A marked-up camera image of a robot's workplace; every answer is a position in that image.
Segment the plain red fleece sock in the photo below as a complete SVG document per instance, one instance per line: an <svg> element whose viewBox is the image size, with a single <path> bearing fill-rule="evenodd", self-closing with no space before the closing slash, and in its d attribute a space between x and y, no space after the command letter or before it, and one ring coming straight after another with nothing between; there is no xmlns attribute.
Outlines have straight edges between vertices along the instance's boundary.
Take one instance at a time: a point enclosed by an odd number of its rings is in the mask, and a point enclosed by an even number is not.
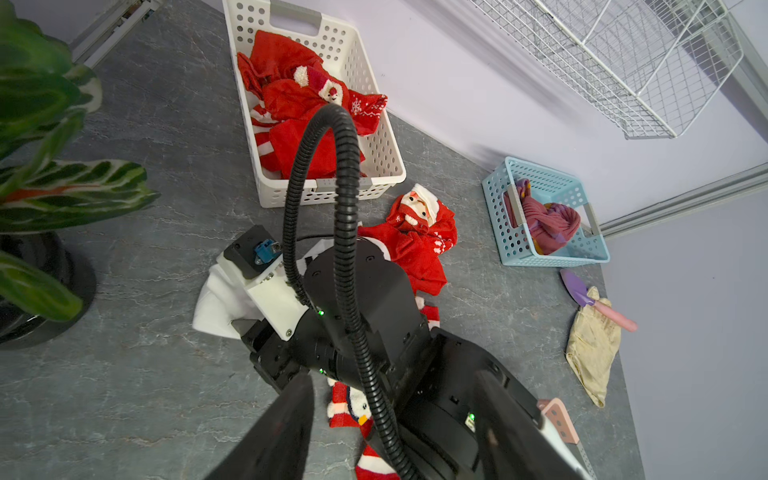
<svg viewBox="0 0 768 480"><path fill-rule="evenodd" d="M439 256L445 251L441 239L413 230L400 230L383 223L359 227L358 235L381 243L391 262L404 270L414 293L440 294L447 284Z"/></svg>

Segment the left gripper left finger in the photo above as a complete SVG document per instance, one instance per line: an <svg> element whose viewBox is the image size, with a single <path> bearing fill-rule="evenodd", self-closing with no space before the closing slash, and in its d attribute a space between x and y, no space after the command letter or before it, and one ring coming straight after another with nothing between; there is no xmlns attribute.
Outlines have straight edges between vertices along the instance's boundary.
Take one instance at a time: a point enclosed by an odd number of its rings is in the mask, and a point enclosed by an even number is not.
<svg viewBox="0 0 768 480"><path fill-rule="evenodd" d="M311 377L293 378L209 479L301 479L311 439Z"/></svg>

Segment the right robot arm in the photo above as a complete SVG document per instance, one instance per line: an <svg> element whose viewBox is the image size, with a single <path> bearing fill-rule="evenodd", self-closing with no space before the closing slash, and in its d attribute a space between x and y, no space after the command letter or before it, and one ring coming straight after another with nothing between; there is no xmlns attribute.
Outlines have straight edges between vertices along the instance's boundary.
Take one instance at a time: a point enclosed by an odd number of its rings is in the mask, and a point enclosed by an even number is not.
<svg viewBox="0 0 768 480"><path fill-rule="evenodd" d="M334 138L334 240L300 272L301 189L326 134ZM245 334L252 363L278 396L243 441L242 466L220 478L299 479L309 450L312 372L364 394L365 438L402 479L585 479L534 396L489 352L419 311L406 273L358 234L359 144L351 116L322 107L310 120L285 201L282 253L289 298L302 307L294 337L279 346L263 323Z"/></svg>

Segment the white black striped sock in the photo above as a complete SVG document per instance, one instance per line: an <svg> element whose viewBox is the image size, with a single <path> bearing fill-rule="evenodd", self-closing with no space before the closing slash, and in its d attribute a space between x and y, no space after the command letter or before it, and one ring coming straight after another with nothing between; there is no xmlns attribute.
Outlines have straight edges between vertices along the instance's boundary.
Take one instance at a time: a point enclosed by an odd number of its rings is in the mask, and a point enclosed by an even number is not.
<svg viewBox="0 0 768 480"><path fill-rule="evenodd" d="M220 265L213 265L200 290L192 328L201 333L239 340L241 334L232 322L261 318L260 311L244 289L233 283Z"/></svg>

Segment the red penguin sock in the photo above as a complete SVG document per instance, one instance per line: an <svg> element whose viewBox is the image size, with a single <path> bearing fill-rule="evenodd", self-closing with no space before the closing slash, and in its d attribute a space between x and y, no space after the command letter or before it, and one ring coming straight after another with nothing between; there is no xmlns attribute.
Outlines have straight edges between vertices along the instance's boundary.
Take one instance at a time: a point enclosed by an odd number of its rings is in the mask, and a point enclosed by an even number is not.
<svg viewBox="0 0 768 480"><path fill-rule="evenodd" d="M364 393L330 378L327 381L331 387L331 399L327 406L329 426L331 428L359 427L366 436L374 422Z"/></svg>

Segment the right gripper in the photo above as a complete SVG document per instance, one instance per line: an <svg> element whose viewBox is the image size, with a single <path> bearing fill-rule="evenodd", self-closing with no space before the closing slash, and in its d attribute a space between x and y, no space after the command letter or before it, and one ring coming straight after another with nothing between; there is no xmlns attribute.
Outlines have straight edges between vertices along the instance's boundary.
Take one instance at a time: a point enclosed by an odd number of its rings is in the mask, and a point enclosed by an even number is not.
<svg viewBox="0 0 768 480"><path fill-rule="evenodd" d="M327 371L327 331L318 321L301 320L289 340L265 319L240 320L239 333L254 369L277 393L301 373Z"/></svg>

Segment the red white striped sock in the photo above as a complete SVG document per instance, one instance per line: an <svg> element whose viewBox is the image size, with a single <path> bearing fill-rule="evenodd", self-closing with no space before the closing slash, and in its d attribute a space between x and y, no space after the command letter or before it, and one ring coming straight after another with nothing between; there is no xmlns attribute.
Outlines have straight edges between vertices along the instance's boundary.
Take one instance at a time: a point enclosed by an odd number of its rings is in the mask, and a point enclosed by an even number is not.
<svg viewBox="0 0 768 480"><path fill-rule="evenodd" d="M321 57L285 36L259 31L250 55L237 55L247 93L255 98L250 110L257 152L267 172L287 180L311 118L333 103L344 108L357 134L378 129L388 98L350 90L323 67Z"/></svg>

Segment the santa striped small sock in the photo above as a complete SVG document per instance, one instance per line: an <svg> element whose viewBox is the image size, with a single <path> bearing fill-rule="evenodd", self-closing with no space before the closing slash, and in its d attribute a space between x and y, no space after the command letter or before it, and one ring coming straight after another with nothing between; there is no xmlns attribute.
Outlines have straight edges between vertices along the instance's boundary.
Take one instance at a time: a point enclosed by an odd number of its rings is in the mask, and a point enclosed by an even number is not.
<svg viewBox="0 0 768 480"><path fill-rule="evenodd" d="M395 477L404 472L408 478L415 477L415 464L401 438L397 409L408 403L435 355L429 330L440 325L439 309L417 295L412 301L387 304L382 315L373 312L368 319L374 327L368 344L392 340L395 352L371 353L376 363L376 383L364 383L360 388L374 425L365 436L368 446L358 462L358 476Z"/></svg>

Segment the pink purple yellow sock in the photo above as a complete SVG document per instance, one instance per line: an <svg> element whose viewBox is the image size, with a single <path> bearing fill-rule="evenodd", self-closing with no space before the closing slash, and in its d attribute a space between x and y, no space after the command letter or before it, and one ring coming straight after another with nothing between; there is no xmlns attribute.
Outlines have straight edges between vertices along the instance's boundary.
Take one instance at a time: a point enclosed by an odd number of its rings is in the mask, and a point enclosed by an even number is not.
<svg viewBox="0 0 768 480"><path fill-rule="evenodd" d="M517 181L515 188L536 252L549 255L565 247L580 228L579 213L560 203L539 202L531 193L528 179Z"/></svg>

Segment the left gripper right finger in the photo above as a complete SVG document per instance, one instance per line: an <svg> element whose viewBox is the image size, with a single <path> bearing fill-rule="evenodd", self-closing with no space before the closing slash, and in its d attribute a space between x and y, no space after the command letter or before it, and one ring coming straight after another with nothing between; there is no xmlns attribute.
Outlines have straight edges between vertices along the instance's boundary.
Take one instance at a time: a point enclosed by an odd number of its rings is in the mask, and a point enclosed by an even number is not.
<svg viewBox="0 0 768 480"><path fill-rule="evenodd" d="M580 479L533 419L487 372L474 377L473 409L485 479Z"/></svg>

